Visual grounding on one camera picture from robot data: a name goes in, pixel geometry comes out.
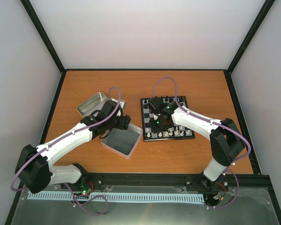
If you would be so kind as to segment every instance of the robotic arm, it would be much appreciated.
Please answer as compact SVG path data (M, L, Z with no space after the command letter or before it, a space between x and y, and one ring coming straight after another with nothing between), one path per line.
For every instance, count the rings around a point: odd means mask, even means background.
M174 124L187 127L210 141L212 159L202 172L201 185L210 189L224 170L231 165L238 154L245 148L245 143L235 134L208 121L223 124L239 133L233 120L226 118L224 121L214 120L196 112L190 111L185 106L179 107L175 101L167 104L159 97L148 101L149 110L155 118L150 120L153 133L169 131Z
M33 155L46 148L46 150L29 163L19 175L20 180L31 193L38 193L48 185L52 184L77 183L78 186L80 186L86 182L87 172L79 164L69 166L53 165L71 150L105 134L108 130L112 130L113 128L127 130L130 123L130 116L123 115L122 108L124 108L124 103L122 102L120 102L121 107L118 108L118 111L106 122L89 129L85 128L107 118L107 116L115 109L116 104L116 100L109 100L105 102L101 110L95 111L91 115L84 117L80 123L77 123L74 128L60 137L35 148L31 145L27 145L23 148L15 173L17 173Z

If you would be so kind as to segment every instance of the white wall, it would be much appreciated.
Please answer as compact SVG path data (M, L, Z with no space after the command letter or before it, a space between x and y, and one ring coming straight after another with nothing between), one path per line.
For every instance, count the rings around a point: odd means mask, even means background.
M0 0L0 225L22 148L38 144L60 73L19 0Z
M281 1L276 1L232 74L264 174L281 207Z
M225 69L265 0L31 0L66 68Z

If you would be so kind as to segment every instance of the white cable tray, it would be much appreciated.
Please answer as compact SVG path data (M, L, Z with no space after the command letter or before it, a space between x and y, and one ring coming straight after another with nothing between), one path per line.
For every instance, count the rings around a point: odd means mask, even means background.
M111 203L190 203L203 204L202 194L150 194L150 193L100 193L93 192L90 196L78 197L79 201L87 201L96 195L103 195ZM70 201L73 196L68 191L41 191L37 194L28 192L28 200ZM99 197L94 202L104 202Z

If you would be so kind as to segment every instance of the metal tin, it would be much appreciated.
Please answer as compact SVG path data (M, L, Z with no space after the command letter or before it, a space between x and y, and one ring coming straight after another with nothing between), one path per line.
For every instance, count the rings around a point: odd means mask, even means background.
M142 137L142 128L129 124L127 130L112 129L110 134L101 140L103 147L129 159Z
M88 100L77 106L77 111L83 116L89 116L95 110L101 110L104 103L109 99L102 93L98 92ZM125 101L121 100L120 105L125 109Z

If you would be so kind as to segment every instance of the wooden table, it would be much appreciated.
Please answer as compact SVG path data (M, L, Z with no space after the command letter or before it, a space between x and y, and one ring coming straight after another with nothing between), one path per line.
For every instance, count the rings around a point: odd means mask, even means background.
M190 109L215 119L233 119L237 123L230 93L222 71L68 71L59 95L46 141L71 129L82 118L76 107L111 86L118 86L126 101L124 114L142 127L141 98L150 97L155 82L173 77L178 95L185 95ZM160 82L155 94L174 95L170 80ZM115 90L111 96L118 98ZM81 164L97 173L201 173L211 159L210 142L196 134L195 139L141 142L130 159L102 147L100 139L85 143L62 157L56 165ZM253 173L247 158L232 167L236 173Z

